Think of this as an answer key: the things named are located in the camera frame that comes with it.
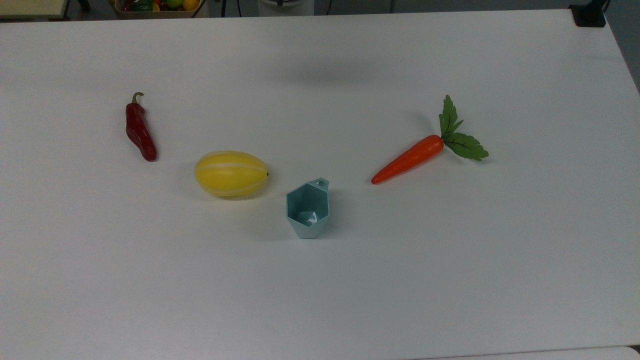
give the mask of melon stripe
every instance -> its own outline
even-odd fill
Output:
[[[247,154],[245,152],[223,150],[223,151],[210,152],[209,154],[206,154],[200,161],[208,160],[209,158],[213,158],[214,156],[228,155],[228,154],[233,155],[233,156],[240,156],[242,158],[245,158],[245,159],[251,160],[251,161],[260,160],[260,159],[256,158],[255,156],[253,156],[251,154]]]
[[[196,170],[209,170],[212,168],[224,168],[224,167],[244,167],[244,168],[252,168],[254,170],[267,172],[266,167],[257,167],[255,165],[248,165],[243,163],[214,163],[214,164],[207,164],[204,166],[200,165],[196,167]]]
[[[255,184],[251,184],[249,186],[245,186],[244,188],[233,189],[233,190],[219,190],[219,189],[210,188],[210,187],[202,185],[202,184],[200,184],[200,186],[202,186],[202,188],[204,188],[208,192],[212,192],[212,193],[214,193],[216,195],[233,195],[235,193],[246,192],[247,190],[251,190],[250,192],[255,191],[258,188],[260,188],[264,184],[265,181],[267,181],[266,177],[260,179],[260,181],[258,181]]]

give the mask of chili pepper stem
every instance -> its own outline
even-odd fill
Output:
[[[137,97],[138,95],[142,96],[142,95],[144,95],[144,94],[143,94],[143,93],[141,93],[141,92],[136,92],[135,94],[133,94],[133,100],[131,101],[131,103],[132,103],[132,104],[137,104],[137,103],[138,103],[138,100],[136,99],[136,97]]]

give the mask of green pepper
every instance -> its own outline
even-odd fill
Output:
[[[152,12],[154,9],[151,7],[153,0],[133,0],[131,3],[132,12]]]

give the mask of red chili pepper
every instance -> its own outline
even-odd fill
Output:
[[[156,146],[145,124],[145,109],[138,104],[136,96],[144,95],[141,92],[133,94],[133,100],[127,105],[127,135],[136,144],[147,161],[155,161],[158,158]]]
[[[444,143],[438,135],[429,135],[380,170],[373,179],[371,179],[371,183],[378,184],[409,171],[437,154],[440,154],[443,148]]]

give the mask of fruit basket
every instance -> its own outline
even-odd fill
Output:
[[[204,4],[206,0],[200,0],[198,7],[191,11],[123,11],[125,2],[126,0],[115,0],[113,11],[116,13],[118,19],[187,19],[190,17],[209,17],[209,9]]]

